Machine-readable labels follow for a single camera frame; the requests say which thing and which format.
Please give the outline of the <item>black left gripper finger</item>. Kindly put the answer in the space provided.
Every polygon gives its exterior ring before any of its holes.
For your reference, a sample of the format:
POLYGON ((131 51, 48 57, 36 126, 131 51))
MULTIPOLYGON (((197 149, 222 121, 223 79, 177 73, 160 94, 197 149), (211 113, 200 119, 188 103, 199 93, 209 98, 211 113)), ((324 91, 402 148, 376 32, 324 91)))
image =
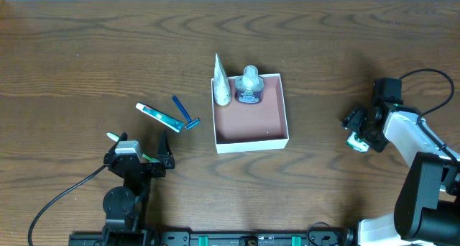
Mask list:
POLYGON ((172 159, 173 154, 171 153, 168 141, 167 141, 167 132, 165 130, 161 133, 161 138, 157 148, 157 158, 158 159, 172 159))
POLYGON ((120 136, 118 136, 118 140, 114 145, 115 150, 124 150, 127 147, 127 134, 123 132, 120 136))

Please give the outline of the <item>green white soap box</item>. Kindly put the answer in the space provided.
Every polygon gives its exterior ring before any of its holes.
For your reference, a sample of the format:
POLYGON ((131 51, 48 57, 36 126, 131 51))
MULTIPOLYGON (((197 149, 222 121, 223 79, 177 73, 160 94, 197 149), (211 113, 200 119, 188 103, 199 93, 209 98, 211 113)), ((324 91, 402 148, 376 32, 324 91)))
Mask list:
POLYGON ((365 153, 369 150, 369 145, 363 140, 359 139, 356 132, 352 131, 346 140, 346 144, 357 152, 365 153))

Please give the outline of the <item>white shampoo tube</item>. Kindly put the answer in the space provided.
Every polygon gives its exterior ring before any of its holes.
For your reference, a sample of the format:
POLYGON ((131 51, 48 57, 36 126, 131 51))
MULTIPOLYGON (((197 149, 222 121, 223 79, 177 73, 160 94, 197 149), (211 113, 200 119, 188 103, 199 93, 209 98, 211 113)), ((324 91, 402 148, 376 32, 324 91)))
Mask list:
POLYGON ((227 106, 231 102, 231 88, 229 80, 217 53, 215 53, 213 75, 213 98, 214 102, 219 106, 227 106))

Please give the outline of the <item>clear bottle white cap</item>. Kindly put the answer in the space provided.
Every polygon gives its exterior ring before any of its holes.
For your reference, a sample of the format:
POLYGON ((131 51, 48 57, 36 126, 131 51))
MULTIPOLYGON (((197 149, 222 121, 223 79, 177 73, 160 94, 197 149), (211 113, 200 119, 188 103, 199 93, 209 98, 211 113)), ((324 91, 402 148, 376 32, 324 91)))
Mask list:
POLYGON ((243 75, 235 80, 235 99, 242 104, 258 104, 262 101, 264 81, 253 65, 245 67, 243 75))

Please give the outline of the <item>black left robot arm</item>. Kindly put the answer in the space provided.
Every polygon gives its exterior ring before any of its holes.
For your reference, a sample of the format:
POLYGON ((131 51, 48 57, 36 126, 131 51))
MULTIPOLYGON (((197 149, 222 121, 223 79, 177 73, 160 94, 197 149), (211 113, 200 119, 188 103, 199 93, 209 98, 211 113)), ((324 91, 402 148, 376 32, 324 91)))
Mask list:
POLYGON ((103 164, 123 179, 122 186, 104 196, 105 226, 111 231, 134 232, 145 217, 152 179, 165 177, 166 171, 175 167, 167 133, 161 133, 154 157, 146 156, 140 143, 129 140, 124 133, 105 154, 103 164))

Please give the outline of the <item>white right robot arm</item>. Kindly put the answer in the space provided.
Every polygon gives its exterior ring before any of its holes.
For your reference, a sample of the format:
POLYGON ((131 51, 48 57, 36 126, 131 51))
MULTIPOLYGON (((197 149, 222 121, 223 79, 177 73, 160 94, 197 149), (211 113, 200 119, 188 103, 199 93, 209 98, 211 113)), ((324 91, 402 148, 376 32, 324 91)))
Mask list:
POLYGON ((442 201, 442 191, 459 196, 459 154, 430 131, 417 109, 381 103, 370 114, 362 106, 342 125, 350 147, 380 152, 392 143, 410 170, 393 213, 359 222, 358 245, 458 245, 459 201, 442 201))

